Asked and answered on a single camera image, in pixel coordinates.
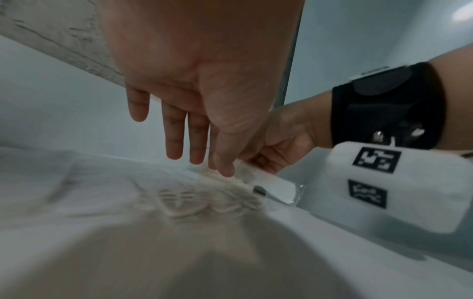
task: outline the hand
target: hand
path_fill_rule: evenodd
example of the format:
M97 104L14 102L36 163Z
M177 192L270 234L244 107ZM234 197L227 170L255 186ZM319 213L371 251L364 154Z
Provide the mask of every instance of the hand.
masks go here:
M331 103L327 92L274 110L239 158L276 174L315 147L331 147Z
M303 0L101 0L104 36L144 121L162 100L166 152L232 176L233 161L276 97Z

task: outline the black wrist strap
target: black wrist strap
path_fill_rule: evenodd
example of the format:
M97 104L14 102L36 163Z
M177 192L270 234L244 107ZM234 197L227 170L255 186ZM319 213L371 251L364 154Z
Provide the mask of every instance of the black wrist strap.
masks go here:
M446 114L445 92L429 63L361 78L333 88L332 139L431 149L440 140Z

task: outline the skin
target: skin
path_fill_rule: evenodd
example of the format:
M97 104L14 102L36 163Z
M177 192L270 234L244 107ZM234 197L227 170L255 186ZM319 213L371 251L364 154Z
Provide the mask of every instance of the skin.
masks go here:
M430 61L446 95L442 150L473 149L473 44ZM315 147L331 148L332 93L274 110L240 158L270 173L295 164Z
M131 117L162 100L166 152L224 176L276 97L304 1L99 0L101 26L122 71Z

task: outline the wrist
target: wrist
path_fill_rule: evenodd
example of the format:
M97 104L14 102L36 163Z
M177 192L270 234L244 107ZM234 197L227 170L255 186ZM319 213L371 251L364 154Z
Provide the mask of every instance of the wrist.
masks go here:
M301 118L314 144L332 148L332 91L328 91L300 102Z

